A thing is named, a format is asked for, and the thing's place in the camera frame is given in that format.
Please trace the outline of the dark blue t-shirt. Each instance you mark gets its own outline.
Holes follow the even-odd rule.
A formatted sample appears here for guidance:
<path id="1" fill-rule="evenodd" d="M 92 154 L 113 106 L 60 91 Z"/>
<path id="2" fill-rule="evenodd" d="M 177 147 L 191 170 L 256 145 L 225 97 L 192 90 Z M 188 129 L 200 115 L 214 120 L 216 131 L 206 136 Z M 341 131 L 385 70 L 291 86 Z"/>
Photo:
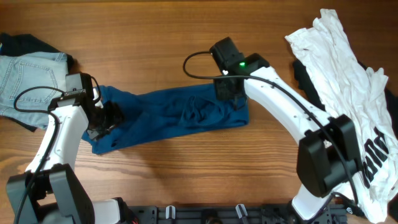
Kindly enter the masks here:
<path id="1" fill-rule="evenodd" d="M 103 102 L 116 103 L 124 121 L 103 138 L 82 139 L 94 154 L 189 134 L 249 124 L 249 110 L 243 99 L 239 108 L 232 101 L 216 99 L 212 84 L 185 86 L 135 95 L 113 86 L 100 86 Z"/>

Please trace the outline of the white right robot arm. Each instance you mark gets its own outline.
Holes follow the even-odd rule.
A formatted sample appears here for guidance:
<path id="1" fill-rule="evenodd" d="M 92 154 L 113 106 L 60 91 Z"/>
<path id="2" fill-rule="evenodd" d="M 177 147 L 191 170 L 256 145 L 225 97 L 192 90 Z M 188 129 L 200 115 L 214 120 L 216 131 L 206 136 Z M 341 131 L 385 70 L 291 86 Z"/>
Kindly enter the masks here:
<path id="1" fill-rule="evenodd" d="M 354 123 L 322 111 L 289 87 L 259 54 L 212 53 L 221 72 L 214 84 L 218 98 L 248 97 L 263 106 L 298 144 L 296 171 L 302 183 L 290 206 L 295 219 L 313 223 L 333 197 L 358 202 L 354 175 L 363 171 Z"/>

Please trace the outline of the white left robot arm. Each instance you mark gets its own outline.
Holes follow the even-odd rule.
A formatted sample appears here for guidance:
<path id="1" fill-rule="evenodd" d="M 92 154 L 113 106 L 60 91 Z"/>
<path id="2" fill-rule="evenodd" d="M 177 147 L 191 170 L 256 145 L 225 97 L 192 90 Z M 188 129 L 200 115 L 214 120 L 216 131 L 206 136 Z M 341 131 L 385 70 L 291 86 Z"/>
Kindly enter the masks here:
<path id="1" fill-rule="evenodd" d="M 129 223 L 134 214 L 120 197 L 94 202 L 74 172 L 82 135 L 103 124 L 106 107 L 92 89 L 54 98 L 49 126 L 23 174 L 9 178 L 6 192 L 15 223 Z"/>

